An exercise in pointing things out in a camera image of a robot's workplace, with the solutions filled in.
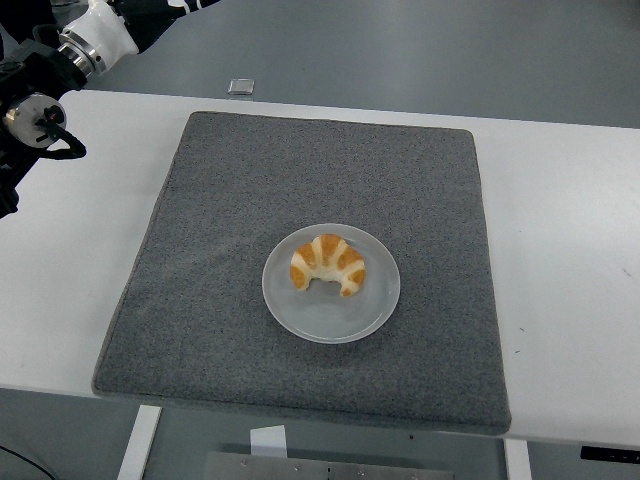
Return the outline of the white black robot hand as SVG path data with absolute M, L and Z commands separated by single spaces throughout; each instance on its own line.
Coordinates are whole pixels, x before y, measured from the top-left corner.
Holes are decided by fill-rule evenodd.
M 151 47 L 178 19 L 216 0 L 90 1 L 87 11 L 66 25 L 59 51 L 85 75 L 101 75 L 125 56 Z

